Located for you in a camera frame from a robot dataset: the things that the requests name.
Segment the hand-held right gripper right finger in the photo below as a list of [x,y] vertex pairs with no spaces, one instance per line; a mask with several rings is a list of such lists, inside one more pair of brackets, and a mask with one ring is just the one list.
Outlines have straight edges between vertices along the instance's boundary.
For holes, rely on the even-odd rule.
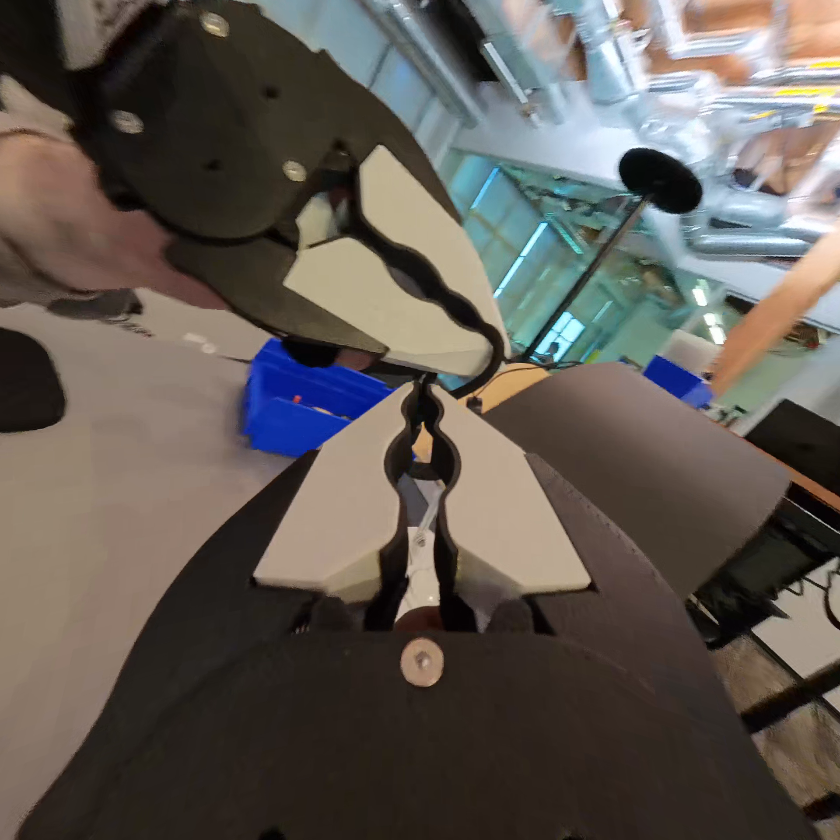
[[455,552],[459,594],[580,592],[592,578],[525,452],[440,386],[435,444],[453,456],[437,534]]

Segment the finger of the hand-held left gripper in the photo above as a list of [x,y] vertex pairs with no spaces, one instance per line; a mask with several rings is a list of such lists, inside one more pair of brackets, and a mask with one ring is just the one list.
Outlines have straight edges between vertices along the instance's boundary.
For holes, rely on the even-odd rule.
[[456,216],[383,144],[360,164],[359,217],[385,263],[423,297],[505,335],[485,267]]
[[441,303],[404,290],[396,269],[355,239],[305,249],[284,285],[378,340],[385,361],[461,377],[501,364],[491,362],[489,338],[458,325]]

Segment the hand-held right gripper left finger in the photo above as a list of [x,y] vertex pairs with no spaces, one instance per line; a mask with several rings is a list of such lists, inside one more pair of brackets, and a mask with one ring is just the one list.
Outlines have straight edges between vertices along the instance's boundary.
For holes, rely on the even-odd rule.
[[404,384],[320,447],[254,571],[258,585],[379,594],[406,578],[406,506],[419,386]]

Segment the blue plastic bin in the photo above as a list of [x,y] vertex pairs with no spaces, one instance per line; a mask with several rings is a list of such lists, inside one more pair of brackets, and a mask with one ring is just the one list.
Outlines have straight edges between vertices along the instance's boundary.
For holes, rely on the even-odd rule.
[[661,355],[654,356],[643,376],[696,410],[706,410],[711,404],[712,391],[707,380]]
[[382,402],[392,388],[341,366],[310,368],[270,339],[251,361],[241,432],[252,449],[297,458]]

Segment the person's left hand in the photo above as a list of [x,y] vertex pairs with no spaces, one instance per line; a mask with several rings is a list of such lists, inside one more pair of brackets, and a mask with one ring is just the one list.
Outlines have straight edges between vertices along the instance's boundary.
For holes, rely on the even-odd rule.
[[142,288],[198,308],[228,309],[168,262],[172,237],[150,215],[110,203],[96,167],[75,144],[6,133],[1,164],[3,297],[89,299]]

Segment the black wood-rimmed board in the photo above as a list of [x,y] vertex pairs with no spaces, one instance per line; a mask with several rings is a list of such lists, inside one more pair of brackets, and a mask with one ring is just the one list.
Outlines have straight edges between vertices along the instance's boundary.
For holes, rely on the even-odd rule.
[[777,461],[624,364],[540,379],[511,369],[479,399],[489,425],[570,482],[683,598],[759,532],[791,484]]

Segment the black pole stand with disc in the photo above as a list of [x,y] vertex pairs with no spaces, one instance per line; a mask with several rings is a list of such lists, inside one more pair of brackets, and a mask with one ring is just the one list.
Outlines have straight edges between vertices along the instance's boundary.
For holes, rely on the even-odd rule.
[[570,309],[621,239],[633,230],[648,206],[652,205],[665,214],[679,216],[695,210],[702,198],[702,186],[694,172],[675,157],[661,151],[648,148],[627,151],[618,164],[618,174],[627,192],[622,215],[528,347],[519,354],[519,362],[529,362],[533,358],[553,325]]

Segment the black tripod stand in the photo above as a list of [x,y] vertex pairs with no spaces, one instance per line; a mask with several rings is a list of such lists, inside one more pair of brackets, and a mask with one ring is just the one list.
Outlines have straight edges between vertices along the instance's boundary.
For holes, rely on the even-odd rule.
[[837,509],[790,490],[686,603],[711,652],[750,639],[791,679],[740,713],[750,734],[814,703],[838,719],[838,524]]

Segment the black textured pad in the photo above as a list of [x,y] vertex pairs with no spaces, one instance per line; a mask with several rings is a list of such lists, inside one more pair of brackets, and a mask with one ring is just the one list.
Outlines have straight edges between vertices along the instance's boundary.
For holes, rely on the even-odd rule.
[[1,329],[1,434],[57,425],[67,397],[46,348],[30,336]]

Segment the white board rail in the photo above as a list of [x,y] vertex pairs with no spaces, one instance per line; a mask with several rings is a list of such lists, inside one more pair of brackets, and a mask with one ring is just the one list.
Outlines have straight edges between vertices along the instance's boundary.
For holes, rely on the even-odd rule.
[[438,480],[404,477],[398,489],[407,510],[407,587],[397,620],[422,607],[439,607],[440,589],[434,561],[438,503],[444,491]]

